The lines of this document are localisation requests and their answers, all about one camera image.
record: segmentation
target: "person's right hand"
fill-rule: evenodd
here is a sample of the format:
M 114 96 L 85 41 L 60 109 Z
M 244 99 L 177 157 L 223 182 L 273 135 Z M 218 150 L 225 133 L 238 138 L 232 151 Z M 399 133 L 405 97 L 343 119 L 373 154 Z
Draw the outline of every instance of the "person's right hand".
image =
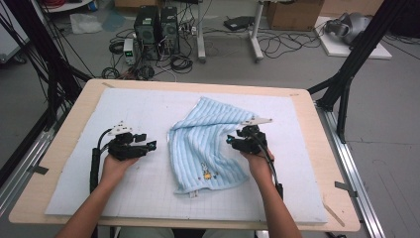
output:
M 268 166 L 268 162 L 266 161 L 263 152 L 259 152 L 257 155 L 241 152 L 241 155 L 247 158 L 250 164 L 251 175 L 253 175 L 257 183 L 272 183 L 271 169 Z M 268 150 L 268 155 L 271 157 L 272 160 L 274 160 L 274 155 L 271 153 L 270 150 Z

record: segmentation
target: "hand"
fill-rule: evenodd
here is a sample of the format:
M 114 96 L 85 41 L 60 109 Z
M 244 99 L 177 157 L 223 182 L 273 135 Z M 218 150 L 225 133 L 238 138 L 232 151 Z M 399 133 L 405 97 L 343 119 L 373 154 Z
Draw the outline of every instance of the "hand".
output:
M 253 175 L 257 183 L 272 183 L 271 169 L 268 166 L 263 152 L 259 152 L 257 155 L 241 152 L 241 155 L 243 155 L 248 160 L 250 164 L 251 175 Z M 268 150 L 268 155 L 272 160 L 274 160 L 274 155 L 270 150 Z
M 113 156 L 108 155 L 104 160 L 102 177 L 99 184 L 114 188 L 124 177 L 128 167 L 137 162 L 139 158 L 119 161 Z

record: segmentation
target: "forearm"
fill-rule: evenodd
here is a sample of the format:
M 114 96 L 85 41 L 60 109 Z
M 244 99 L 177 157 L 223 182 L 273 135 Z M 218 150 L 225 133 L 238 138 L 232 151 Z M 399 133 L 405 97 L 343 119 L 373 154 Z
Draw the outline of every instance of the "forearm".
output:
M 258 185 L 262 194 L 269 237 L 302 237 L 271 180 L 260 181 Z
M 90 237 L 113 189 L 99 183 L 55 237 Z

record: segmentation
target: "computer tower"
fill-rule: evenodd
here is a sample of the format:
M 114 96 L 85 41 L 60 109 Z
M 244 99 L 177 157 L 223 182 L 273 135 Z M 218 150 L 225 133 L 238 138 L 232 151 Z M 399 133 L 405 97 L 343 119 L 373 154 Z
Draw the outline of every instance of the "computer tower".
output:
M 142 58 L 145 60 L 159 60 L 160 53 L 156 45 L 143 45 Z
M 134 23 L 141 57 L 147 60 L 159 60 L 157 44 L 160 43 L 161 25 L 157 6 L 141 6 Z
M 164 38 L 164 52 L 179 54 L 179 33 L 176 7 L 165 7 L 160 11 L 162 37 Z

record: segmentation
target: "cardboard box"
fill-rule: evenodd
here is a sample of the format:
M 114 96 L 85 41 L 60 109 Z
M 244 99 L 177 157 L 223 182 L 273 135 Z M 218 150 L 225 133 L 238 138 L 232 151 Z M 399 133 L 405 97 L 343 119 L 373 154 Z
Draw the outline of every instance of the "cardboard box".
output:
M 312 31 L 324 0 L 298 0 L 293 4 L 270 3 L 266 18 L 269 27 L 283 31 Z
M 115 7 L 118 8 L 139 8 L 140 6 L 160 6 L 159 0 L 115 0 Z
M 340 17 L 345 12 L 374 16 L 382 2 L 383 0 L 325 0 L 320 16 Z

